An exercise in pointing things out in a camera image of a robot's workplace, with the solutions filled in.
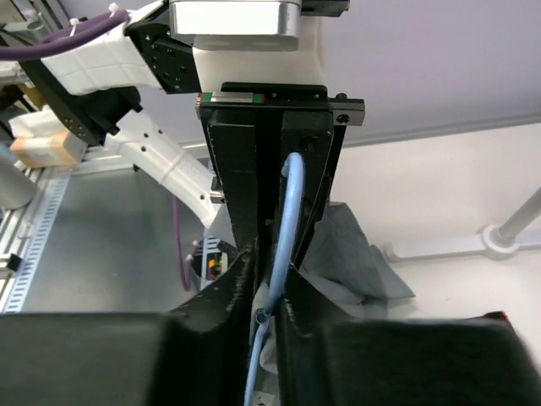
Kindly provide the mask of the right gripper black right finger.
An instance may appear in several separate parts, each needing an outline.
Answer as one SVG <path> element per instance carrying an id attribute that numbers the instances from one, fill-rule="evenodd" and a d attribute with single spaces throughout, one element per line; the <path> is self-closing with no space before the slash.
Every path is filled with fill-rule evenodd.
<path id="1" fill-rule="evenodd" d="M 486 318 L 351 317 L 298 272 L 276 311 L 285 405 L 537 405 L 540 377 L 512 327 Z"/>

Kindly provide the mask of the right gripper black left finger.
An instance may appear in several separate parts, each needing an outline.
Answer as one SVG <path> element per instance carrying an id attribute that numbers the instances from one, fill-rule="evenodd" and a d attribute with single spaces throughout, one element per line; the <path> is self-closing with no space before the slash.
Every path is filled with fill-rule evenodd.
<path id="1" fill-rule="evenodd" d="M 4 405 L 240 405 L 255 249 L 165 313 L 37 313 L 1 319 Z"/>

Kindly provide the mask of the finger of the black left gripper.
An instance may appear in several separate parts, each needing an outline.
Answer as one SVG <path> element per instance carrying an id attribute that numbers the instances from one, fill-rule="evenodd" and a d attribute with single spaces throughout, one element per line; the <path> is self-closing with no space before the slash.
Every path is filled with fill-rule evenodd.
<path id="1" fill-rule="evenodd" d="M 345 138 L 346 128 L 334 124 L 325 111 L 289 111 L 281 125 L 281 156 L 299 153 L 304 163 L 304 188 L 292 263 L 299 267 L 305 257 L 315 224 L 330 199 L 331 186 Z"/>
<path id="2" fill-rule="evenodd" d="M 245 109 L 204 107 L 201 122 L 232 234 L 242 249 L 258 235 L 255 115 Z"/>

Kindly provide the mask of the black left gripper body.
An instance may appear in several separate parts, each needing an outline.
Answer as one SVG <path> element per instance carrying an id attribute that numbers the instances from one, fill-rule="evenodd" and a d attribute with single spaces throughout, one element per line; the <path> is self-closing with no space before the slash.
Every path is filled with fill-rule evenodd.
<path id="1" fill-rule="evenodd" d="M 248 105 L 262 107 L 325 107 L 333 113 L 334 125 L 361 127 L 365 118 L 364 99 L 349 98 L 345 93 L 328 96 L 324 85 L 292 85 L 225 82 L 219 91 L 201 92 L 197 96 L 199 117 L 204 105 L 227 107 Z"/>

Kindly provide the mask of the blue wire hanger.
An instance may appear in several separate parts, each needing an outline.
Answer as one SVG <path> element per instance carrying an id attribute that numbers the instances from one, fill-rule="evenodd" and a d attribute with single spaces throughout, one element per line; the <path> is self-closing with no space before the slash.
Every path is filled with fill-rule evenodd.
<path id="1" fill-rule="evenodd" d="M 281 175 L 287 179 L 285 199 L 276 253 L 270 275 L 268 294 L 264 304 L 257 309 L 255 321 L 258 324 L 251 349 L 249 369 L 244 390 L 244 405 L 251 405 L 257 378 L 260 354 L 263 349 L 265 334 L 270 325 L 272 312 L 276 303 L 284 293 L 285 282 L 292 259 L 292 251 L 298 231 L 300 212 L 303 205 L 304 161 L 298 152 L 290 153 L 281 170 Z"/>

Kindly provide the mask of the grey button shirt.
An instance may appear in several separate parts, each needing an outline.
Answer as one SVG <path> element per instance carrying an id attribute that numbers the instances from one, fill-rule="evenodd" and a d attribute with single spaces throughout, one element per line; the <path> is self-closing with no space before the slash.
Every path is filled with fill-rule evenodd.
<path id="1" fill-rule="evenodd" d="M 358 319 L 381 319 L 392 300 L 415 293 L 371 244 L 350 207 L 333 202 L 315 224 L 298 270 L 316 290 Z"/>

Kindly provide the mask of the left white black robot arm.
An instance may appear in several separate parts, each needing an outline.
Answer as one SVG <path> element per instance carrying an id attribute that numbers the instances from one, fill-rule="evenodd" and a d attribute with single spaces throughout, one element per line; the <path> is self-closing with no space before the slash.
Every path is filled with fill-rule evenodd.
<path id="1" fill-rule="evenodd" d="M 113 8 L 26 47 L 17 60 L 60 122 L 144 170 L 210 226 L 226 206 L 238 247 L 265 253 L 284 215 L 287 158 L 305 180 L 291 262 L 322 218 L 342 142 L 364 102 L 330 96 L 323 21 L 347 1 L 154 1 Z M 141 104 L 143 86 L 197 98 L 213 165 L 175 146 Z"/>

